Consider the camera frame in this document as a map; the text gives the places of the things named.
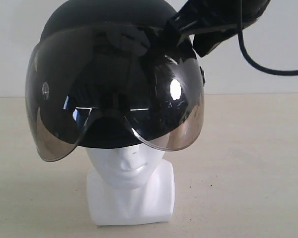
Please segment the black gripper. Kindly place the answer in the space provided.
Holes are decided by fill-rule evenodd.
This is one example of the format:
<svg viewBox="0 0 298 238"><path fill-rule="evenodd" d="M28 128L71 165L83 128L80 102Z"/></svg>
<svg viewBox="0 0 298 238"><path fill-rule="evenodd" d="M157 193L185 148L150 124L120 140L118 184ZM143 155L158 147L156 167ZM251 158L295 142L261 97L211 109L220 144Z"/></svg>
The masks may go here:
<svg viewBox="0 0 298 238"><path fill-rule="evenodd" d="M208 55L222 41L237 34L237 23L247 28L261 17L267 0L189 0L189 16L175 15L163 26L149 26L149 59L165 55L185 58ZM189 36L194 36L193 44Z"/></svg>

